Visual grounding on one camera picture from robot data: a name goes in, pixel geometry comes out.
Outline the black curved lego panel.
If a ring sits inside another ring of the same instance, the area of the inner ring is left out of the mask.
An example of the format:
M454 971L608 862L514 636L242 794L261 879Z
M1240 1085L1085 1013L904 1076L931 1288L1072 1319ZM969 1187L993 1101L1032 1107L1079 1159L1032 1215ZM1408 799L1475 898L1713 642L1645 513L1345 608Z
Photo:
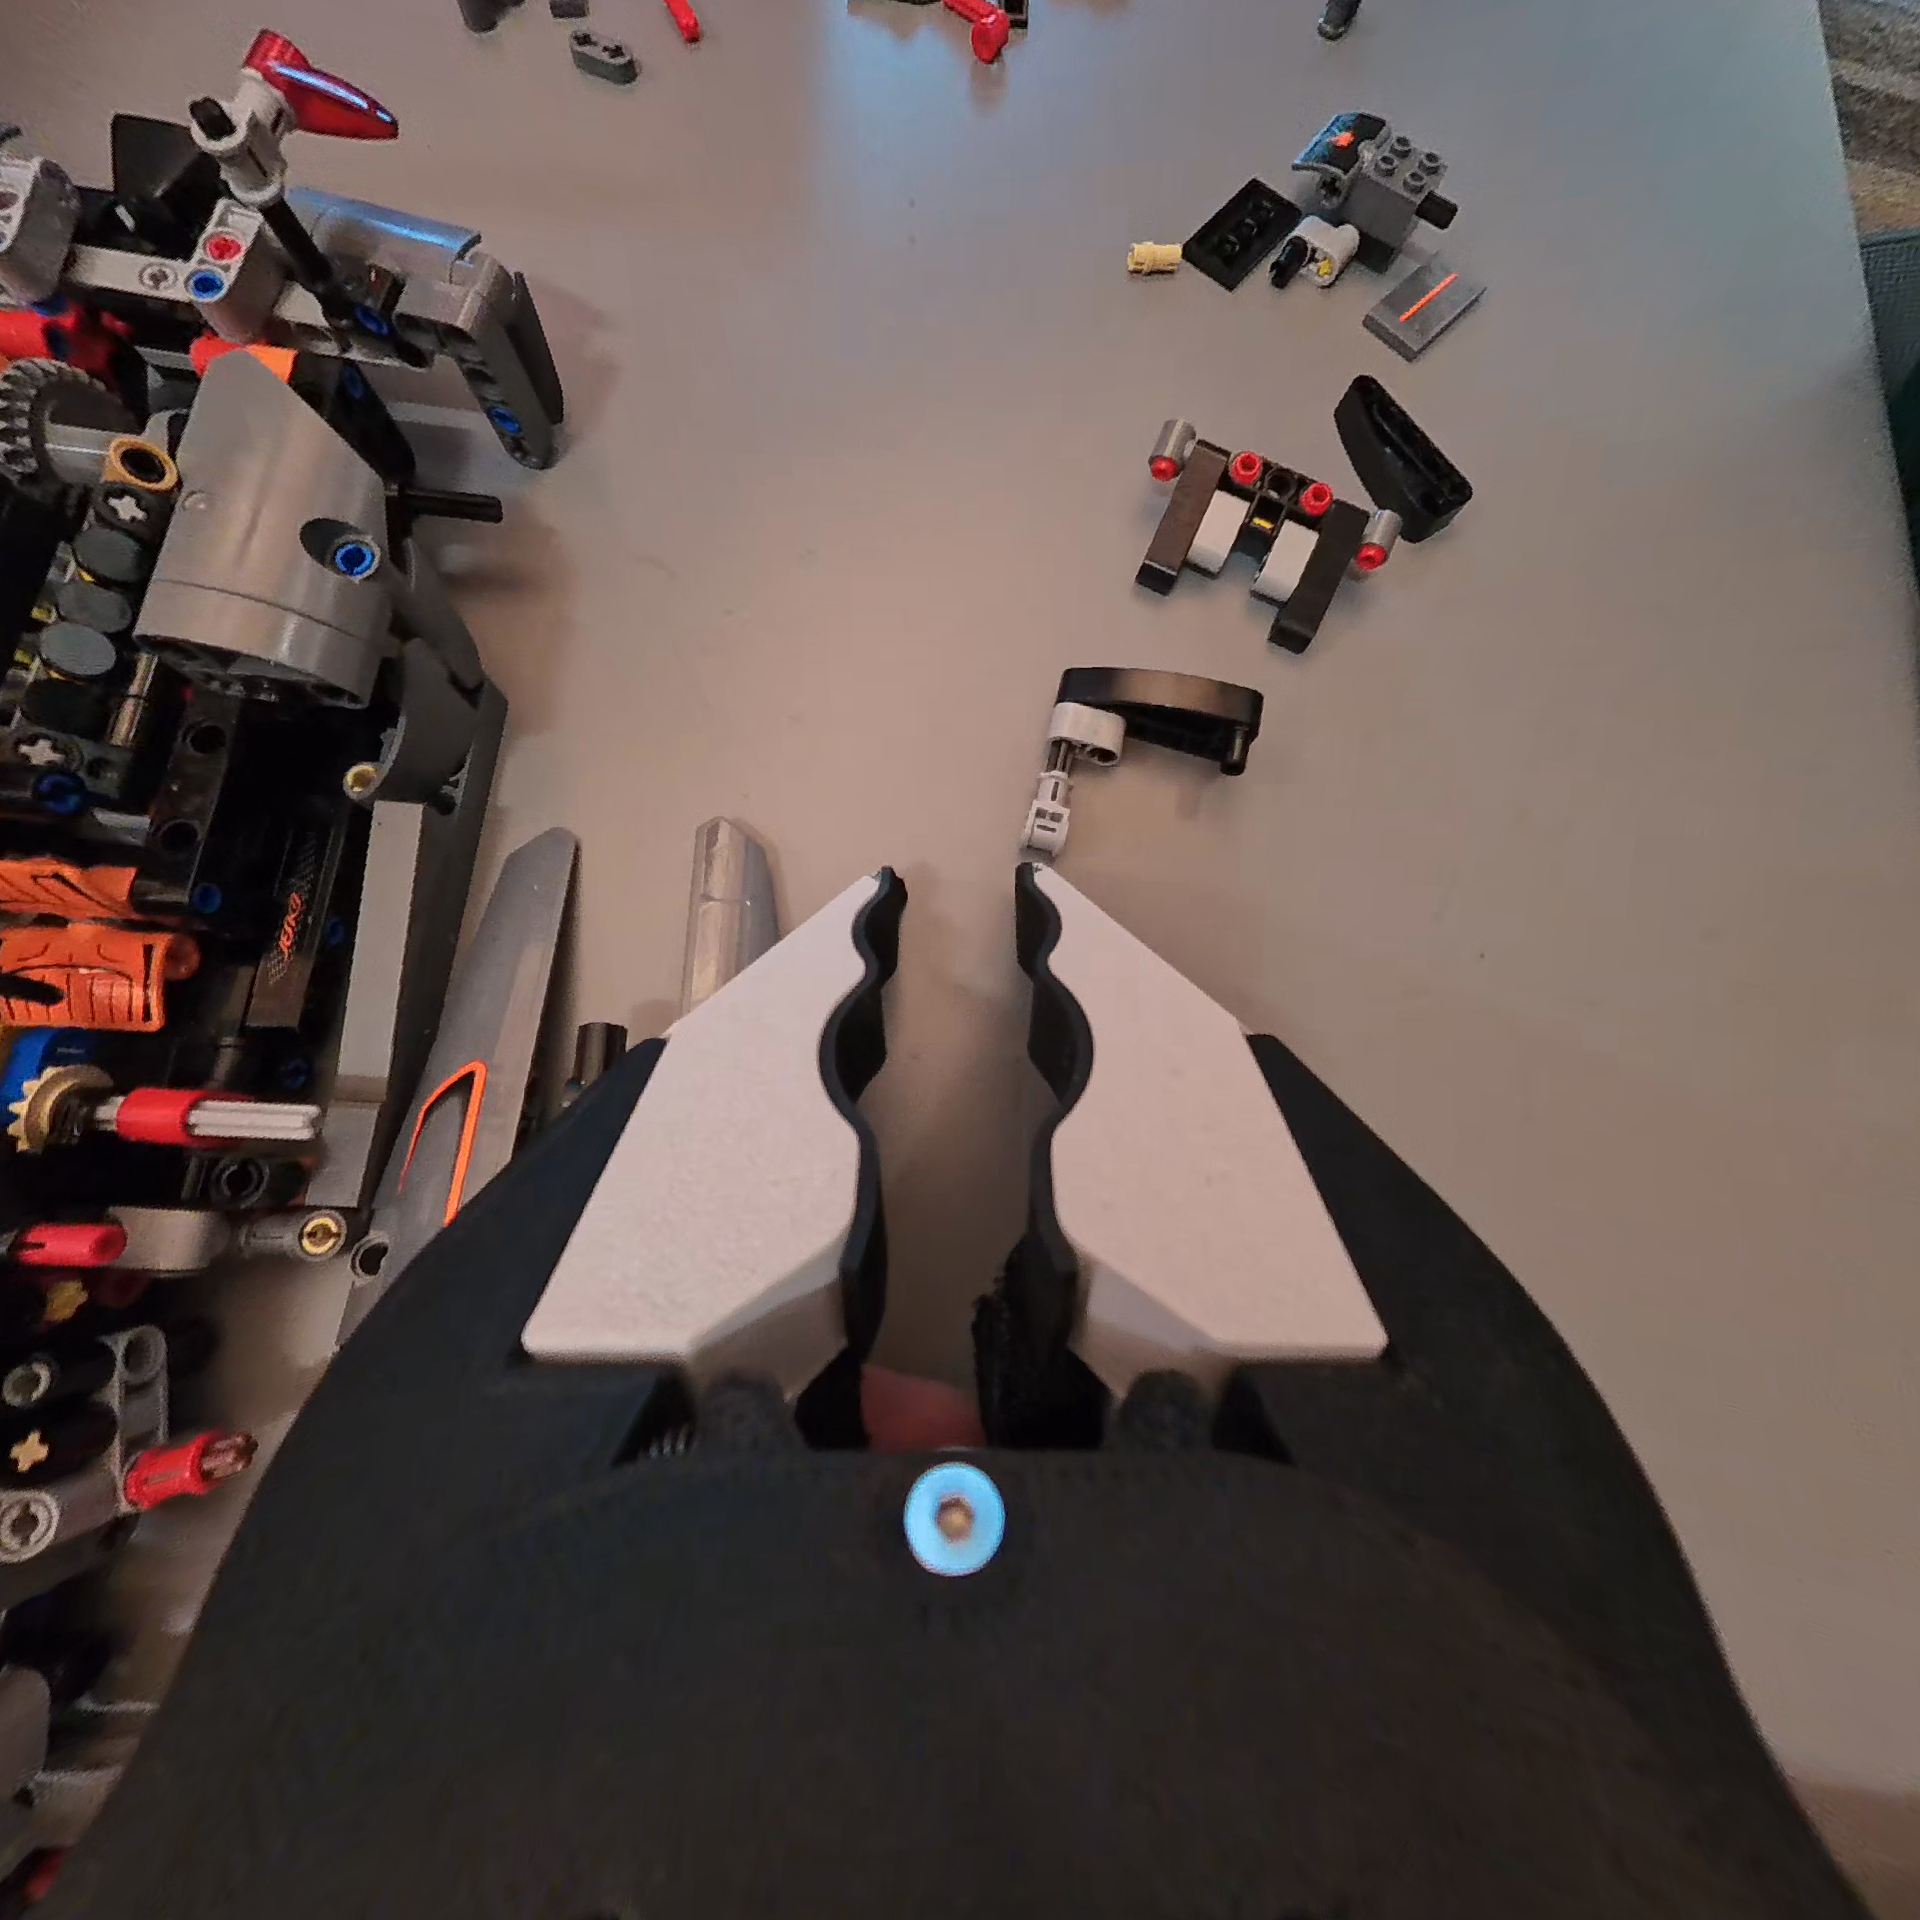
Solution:
M1438 534L1471 501L1465 472L1373 374L1334 402L1338 444L1376 508L1401 516L1402 541Z

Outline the grey lego tile red stripe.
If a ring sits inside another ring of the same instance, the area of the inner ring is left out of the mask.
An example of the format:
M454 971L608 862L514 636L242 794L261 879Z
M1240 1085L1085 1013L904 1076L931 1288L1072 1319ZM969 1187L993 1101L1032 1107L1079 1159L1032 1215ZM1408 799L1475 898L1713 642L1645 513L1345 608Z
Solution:
M1362 331L1402 363L1418 363L1482 301L1484 281L1429 250L1394 270L1362 318Z

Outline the grey pointed lego panel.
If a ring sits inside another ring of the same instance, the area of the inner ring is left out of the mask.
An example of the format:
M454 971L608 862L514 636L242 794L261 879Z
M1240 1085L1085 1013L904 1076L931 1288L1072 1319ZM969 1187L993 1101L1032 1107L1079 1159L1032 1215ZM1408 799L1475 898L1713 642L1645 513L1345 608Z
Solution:
M513 1159L581 841L544 830L500 868L460 954L368 1227L348 1255L341 1349L422 1247Z

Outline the black lever lego assembly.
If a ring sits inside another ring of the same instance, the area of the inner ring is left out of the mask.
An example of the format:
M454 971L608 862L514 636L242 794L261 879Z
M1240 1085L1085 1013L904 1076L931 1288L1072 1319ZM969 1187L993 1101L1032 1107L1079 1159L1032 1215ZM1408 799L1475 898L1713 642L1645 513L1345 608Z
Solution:
M1113 766L1125 742L1175 751L1240 776L1261 735L1263 692L1175 669L1073 666L1060 671L1044 726L1044 765L1029 803L1020 860L1066 844L1079 766Z

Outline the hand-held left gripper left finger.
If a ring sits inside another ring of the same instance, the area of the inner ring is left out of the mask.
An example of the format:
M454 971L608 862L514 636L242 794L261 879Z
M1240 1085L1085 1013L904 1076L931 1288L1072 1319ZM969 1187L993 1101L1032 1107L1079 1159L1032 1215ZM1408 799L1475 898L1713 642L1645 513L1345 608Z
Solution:
M885 1309L879 1141L904 882L855 879L679 1017L523 1327L537 1362L772 1382L801 1429L855 1446Z

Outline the black lego assembly red pins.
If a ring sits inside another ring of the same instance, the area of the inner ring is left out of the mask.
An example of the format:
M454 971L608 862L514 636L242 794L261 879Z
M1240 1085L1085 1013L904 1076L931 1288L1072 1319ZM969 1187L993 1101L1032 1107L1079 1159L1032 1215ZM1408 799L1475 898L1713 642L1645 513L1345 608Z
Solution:
M1340 585L1386 565L1402 534L1398 508L1357 507L1315 472L1213 444L1187 417L1162 420L1148 472L1165 507L1137 585L1170 595L1185 570L1213 578L1240 557L1249 597L1269 609L1265 642L1288 657L1310 652Z

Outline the large lego car model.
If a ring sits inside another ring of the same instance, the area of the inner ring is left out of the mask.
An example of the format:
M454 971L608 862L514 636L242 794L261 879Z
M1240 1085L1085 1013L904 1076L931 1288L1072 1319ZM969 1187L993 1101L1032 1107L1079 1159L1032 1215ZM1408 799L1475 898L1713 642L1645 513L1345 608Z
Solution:
M220 1259L378 1275L378 1182L438 1037L507 703L416 534L378 371L460 371L520 468L564 393L470 229L291 185L393 139L261 29L106 185L3 150L3 1918L69 1837L111 1641L73 1590L252 1470L176 1423Z

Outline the dark green cloth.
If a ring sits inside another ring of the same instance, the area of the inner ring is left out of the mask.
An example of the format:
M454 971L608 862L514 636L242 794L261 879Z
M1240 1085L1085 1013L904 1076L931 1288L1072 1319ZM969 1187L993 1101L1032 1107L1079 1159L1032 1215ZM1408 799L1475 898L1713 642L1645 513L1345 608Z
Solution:
M1916 570L1916 229L1863 235L1861 275Z

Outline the black lego plate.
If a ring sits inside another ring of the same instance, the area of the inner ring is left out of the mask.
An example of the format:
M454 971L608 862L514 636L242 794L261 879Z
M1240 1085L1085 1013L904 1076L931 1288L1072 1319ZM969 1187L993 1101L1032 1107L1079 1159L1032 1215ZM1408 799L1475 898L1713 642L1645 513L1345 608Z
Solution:
M1298 225L1302 210L1265 179L1244 179L1185 242L1180 263L1237 290Z

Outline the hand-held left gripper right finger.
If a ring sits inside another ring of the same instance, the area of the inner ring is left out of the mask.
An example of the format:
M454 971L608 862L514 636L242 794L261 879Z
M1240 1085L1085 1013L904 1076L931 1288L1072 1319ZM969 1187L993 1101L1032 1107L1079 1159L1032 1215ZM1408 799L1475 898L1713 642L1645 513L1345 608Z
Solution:
M1141 1385L1213 1406L1240 1368L1368 1364L1381 1316L1249 1032L1040 862L1014 868L1044 1087L1020 1235L977 1301L995 1446L1091 1446Z

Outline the grey lego block assembly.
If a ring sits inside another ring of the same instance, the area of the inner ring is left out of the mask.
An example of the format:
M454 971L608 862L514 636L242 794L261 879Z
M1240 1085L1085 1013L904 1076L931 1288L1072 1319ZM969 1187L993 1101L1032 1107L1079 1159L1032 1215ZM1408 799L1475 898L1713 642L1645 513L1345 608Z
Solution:
M1444 197L1444 176L1445 159L1381 114L1330 117L1288 164L1302 216L1269 263L1269 284L1302 277L1330 287L1348 263L1386 270L1418 221L1453 225L1456 205Z

